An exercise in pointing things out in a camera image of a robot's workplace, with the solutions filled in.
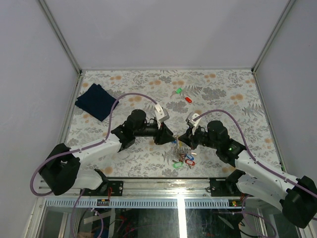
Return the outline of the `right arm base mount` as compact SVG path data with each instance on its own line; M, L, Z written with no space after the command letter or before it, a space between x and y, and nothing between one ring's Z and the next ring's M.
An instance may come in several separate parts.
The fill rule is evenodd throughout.
M230 195L225 178L209 178L209 186L205 188L205 191L212 197L224 197Z

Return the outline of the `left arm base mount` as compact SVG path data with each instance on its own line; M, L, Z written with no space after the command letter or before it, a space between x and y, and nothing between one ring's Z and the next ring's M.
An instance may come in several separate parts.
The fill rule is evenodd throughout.
M123 195L123 181L114 180L109 182L103 182L99 188L99 196L115 196L119 197Z

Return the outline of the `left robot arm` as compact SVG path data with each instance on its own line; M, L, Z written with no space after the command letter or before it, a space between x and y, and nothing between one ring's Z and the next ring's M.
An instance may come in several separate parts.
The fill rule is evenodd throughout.
M169 119L166 109L155 111L156 116L146 120L143 110L133 110L127 120L113 129L107 139L96 140L72 149L61 143L54 147L47 163L39 170L40 176L55 196L63 195L72 188L79 188L84 196L101 196L114 188L99 169L84 170L94 160L128 149L137 137L152 137L156 145L175 140L173 132L165 125Z

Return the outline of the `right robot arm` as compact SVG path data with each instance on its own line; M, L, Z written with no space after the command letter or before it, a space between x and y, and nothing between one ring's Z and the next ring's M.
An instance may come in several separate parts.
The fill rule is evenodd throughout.
M207 128L189 127L178 138L192 149L198 146L216 150L221 161L235 168L233 179L226 183L230 195L240 192L259 198L282 212L293 225L305 228L317 213L317 187L307 176L298 178L261 159L254 159L245 145L228 135L218 120Z

